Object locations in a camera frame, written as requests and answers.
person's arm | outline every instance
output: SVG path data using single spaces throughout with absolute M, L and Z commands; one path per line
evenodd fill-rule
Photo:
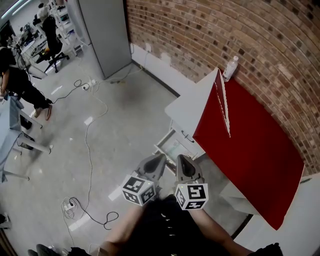
M 94 251 L 91 255 L 114 256 L 121 250 L 122 246 L 129 240 L 136 224 L 144 212 L 144 207 L 133 205 L 120 220 L 117 225 L 110 231 L 106 240 L 101 244 L 99 252 Z
M 7 85 L 9 82 L 9 75 L 10 75 L 10 70 L 7 69 L 6 72 L 3 73 L 3 77 L 2 77 L 1 94 L 6 93 Z
M 252 251 L 234 242 L 231 236 L 203 209 L 189 210 L 189 213 L 204 237 L 221 244 L 231 256 L 247 256 L 252 253 Z

plastic bottle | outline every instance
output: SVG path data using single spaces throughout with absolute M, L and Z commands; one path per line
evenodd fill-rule
M 222 77 L 225 82 L 228 82 L 235 72 L 237 66 L 238 66 L 238 56 L 234 56 L 232 60 L 228 62 L 228 65 L 226 66 L 226 69 L 224 70 Z

drawer handle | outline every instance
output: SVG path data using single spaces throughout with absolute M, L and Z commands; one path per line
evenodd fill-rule
M 183 130 L 181 130 L 181 132 L 182 132 L 182 135 L 184 136 L 185 139 L 187 139 L 187 140 L 190 141 L 191 143 L 195 143 L 194 140 L 190 140 L 190 139 L 188 138 L 189 134 L 188 134 L 188 135 L 184 135 L 184 131 L 183 131 Z

black chair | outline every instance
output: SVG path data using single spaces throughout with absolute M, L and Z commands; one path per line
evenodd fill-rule
M 42 24 L 42 29 L 45 32 L 45 36 L 48 42 L 48 48 L 50 50 L 49 53 L 45 55 L 45 60 L 49 61 L 49 66 L 44 72 L 46 72 L 52 65 L 54 65 L 55 72 L 58 73 L 57 61 L 64 58 L 69 60 L 69 56 L 65 55 L 63 52 L 60 53 L 62 49 L 62 42 L 59 40 L 59 38 L 57 38 L 55 18 L 53 18 L 52 16 L 48 16 L 48 18 L 46 18 Z

red cloth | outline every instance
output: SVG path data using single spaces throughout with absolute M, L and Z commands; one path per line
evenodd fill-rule
M 304 163 L 282 128 L 234 79 L 225 83 L 225 92 L 231 137 L 213 86 L 193 138 L 278 230 L 298 189 Z

